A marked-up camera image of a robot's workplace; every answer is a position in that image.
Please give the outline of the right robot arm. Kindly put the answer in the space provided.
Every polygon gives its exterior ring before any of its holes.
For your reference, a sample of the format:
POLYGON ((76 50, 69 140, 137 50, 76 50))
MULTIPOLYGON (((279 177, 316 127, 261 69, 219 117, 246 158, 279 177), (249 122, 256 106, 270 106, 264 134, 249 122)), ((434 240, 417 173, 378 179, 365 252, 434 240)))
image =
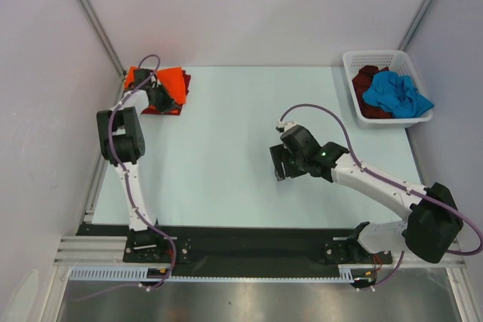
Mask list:
POLYGON ((292 121, 279 122, 276 129, 281 142, 269 150, 277 180, 322 178, 356 190, 399 216, 398 222, 359 224, 348 243, 354 261, 367 262, 379 252, 409 250, 436 264, 448 252, 463 221, 454 215, 457 207, 446 186, 414 185, 370 172, 347 148, 333 142, 320 145, 309 130, 292 121))

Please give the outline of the orange t shirt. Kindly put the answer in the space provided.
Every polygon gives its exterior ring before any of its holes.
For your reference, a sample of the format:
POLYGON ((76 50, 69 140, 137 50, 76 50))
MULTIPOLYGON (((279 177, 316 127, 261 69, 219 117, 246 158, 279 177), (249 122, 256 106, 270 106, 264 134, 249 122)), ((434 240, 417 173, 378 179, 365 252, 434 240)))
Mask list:
MULTIPOLYGON (((139 77, 135 76, 137 67, 132 66, 124 81, 123 91, 134 89, 135 81, 143 81, 149 74, 149 69, 144 73, 140 73, 139 77)), ((168 92, 169 96, 174 99, 174 105, 169 110, 159 111, 155 106, 149 106, 143 110, 146 115, 180 115, 183 105, 186 103, 186 97, 189 93, 189 83, 191 75, 188 75, 181 67, 170 69, 162 69, 157 71, 156 78, 168 92)))

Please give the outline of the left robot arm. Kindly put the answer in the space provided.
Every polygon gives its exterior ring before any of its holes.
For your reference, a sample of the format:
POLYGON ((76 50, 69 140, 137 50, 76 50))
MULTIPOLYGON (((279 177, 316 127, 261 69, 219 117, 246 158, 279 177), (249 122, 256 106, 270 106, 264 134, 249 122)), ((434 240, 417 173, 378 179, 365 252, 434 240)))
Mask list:
POLYGON ((159 229, 157 217, 144 200, 140 159, 146 143, 140 115, 150 106, 170 111, 174 98, 159 81, 155 70, 136 67, 122 98, 110 109, 97 112, 100 151, 118 174, 128 205, 128 236, 123 261, 157 263, 173 253, 168 236, 159 229))

